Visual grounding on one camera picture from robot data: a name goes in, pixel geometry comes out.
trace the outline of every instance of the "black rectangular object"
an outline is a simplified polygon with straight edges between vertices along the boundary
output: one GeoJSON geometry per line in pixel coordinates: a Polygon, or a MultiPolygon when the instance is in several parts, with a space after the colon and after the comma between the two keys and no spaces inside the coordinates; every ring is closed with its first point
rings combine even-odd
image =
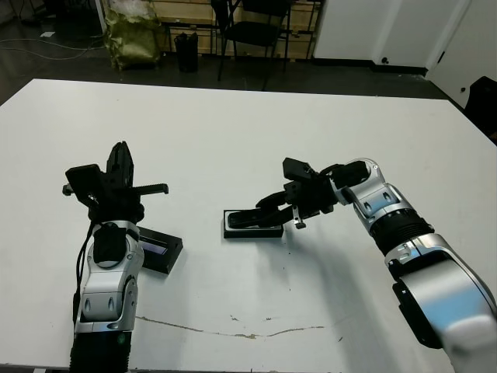
{"type": "Polygon", "coordinates": [[[283,235],[283,226],[278,225],[271,228],[237,228],[233,229],[228,226],[227,217],[231,212],[243,210],[224,210],[223,213],[223,237],[226,239],[270,239],[280,238],[283,235]]]}
{"type": "Polygon", "coordinates": [[[140,244],[145,254],[143,267],[169,274],[183,248],[182,240],[142,227],[138,229],[140,244]]]}

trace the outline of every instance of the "robotic arm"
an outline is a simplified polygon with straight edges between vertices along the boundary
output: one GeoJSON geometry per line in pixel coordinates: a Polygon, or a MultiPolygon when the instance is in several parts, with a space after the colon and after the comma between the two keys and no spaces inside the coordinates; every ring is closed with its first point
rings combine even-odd
{"type": "Polygon", "coordinates": [[[497,308],[490,290],[433,227],[391,184],[378,165],[357,159],[320,173],[294,159],[283,162],[292,180],[256,209],[228,215],[230,228],[268,228],[333,211],[338,202],[354,210],[384,254],[395,280],[399,308],[418,341],[443,348],[457,373],[495,372],[497,308]],[[289,204],[280,210],[278,206],[289,204]]]}
{"type": "Polygon", "coordinates": [[[97,165],[66,172],[65,195],[75,194],[89,208],[88,235],[78,256],[73,299],[75,339],[70,371],[124,373],[131,349],[137,305],[138,272],[144,262],[136,224],[144,217],[140,196],[168,193],[166,184],[133,187],[134,165],[126,142],[113,147],[106,172],[97,165]],[[86,245],[89,276],[81,290],[86,245]]]}

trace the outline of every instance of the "white table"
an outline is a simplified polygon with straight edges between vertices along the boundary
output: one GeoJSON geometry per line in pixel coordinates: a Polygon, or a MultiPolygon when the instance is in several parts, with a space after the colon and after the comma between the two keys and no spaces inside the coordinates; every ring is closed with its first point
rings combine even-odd
{"type": "Polygon", "coordinates": [[[496,147],[447,101],[35,80],[0,107],[0,364],[68,366],[89,221],[64,172],[105,169],[121,140],[135,185],[170,187],[141,224],[184,242],[169,277],[140,274],[132,369],[452,371],[350,206],[281,240],[222,239],[223,209],[281,190],[286,156],[376,160],[497,294],[496,147]]]}

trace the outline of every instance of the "white wall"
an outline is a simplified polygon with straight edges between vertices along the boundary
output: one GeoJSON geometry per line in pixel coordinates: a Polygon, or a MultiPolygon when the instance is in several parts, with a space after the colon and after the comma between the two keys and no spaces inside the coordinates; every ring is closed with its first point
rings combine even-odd
{"type": "Polygon", "coordinates": [[[442,61],[427,78],[464,107],[470,85],[484,75],[497,80],[496,0],[472,1],[442,61]]]}
{"type": "Polygon", "coordinates": [[[328,0],[314,56],[429,68],[469,1],[328,0]]]}
{"type": "Polygon", "coordinates": [[[314,56],[369,60],[394,0],[327,0],[314,56]]]}

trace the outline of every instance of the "cable on floor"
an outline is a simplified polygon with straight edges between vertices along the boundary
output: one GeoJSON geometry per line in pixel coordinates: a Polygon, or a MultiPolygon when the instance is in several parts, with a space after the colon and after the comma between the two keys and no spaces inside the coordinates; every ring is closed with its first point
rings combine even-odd
{"type": "Polygon", "coordinates": [[[25,53],[33,54],[33,55],[35,55],[37,57],[40,57],[40,58],[44,58],[46,60],[51,60],[51,61],[67,61],[67,60],[74,60],[76,58],[80,58],[83,54],[85,54],[88,51],[94,51],[94,50],[97,50],[97,49],[103,49],[103,48],[105,48],[105,47],[95,47],[95,48],[92,47],[93,44],[98,43],[99,40],[94,40],[93,42],[90,43],[90,45],[87,48],[67,47],[65,45],[56,44],[56,43],[50,43],[48,41],[38,40],[38,39],[7,39],[7,40],[0,40],[0,43],[8,42],[8,41],[22,41],[22,40],[39,41],[41,43],[51,44],[51,45],[55,45],[55,46],[58,46],[58,47],[63,47],[63,48],[71,49],[73,51],[82,51],[82,52],[80,54],[78,54],[76,56],[72,56],[72,57],[54,58],[54,57],[43,56],[42,54],[38,54],[38,53],[33,52],[33,51],[28,51],[27,49],[23,49],[23,48],[13,48],[13,47],[5,47],[4,48],[4,47],[2,47],[2,48],[0,48],[0,51],[25,52],[25,53]]]}
{"type": "Polygon", "coordinates": [[[51,43],[50,41],[45,41],[45,40],[40,40],[40,39],[5,39],[5,40],[0,40],[0,43],[8,43],[12,41],[36,41],[38,43],[44,43],[44,44],[49,44],[49,45],[54,45],[56,47],[60,48],[65,48],[65,49],[72,49],[73,51],[86,51],[88,48],[74,48],[74,47],[68,47],[67,45],[62,45],[62,44],[57,44],[57,43],[51,43]]]}

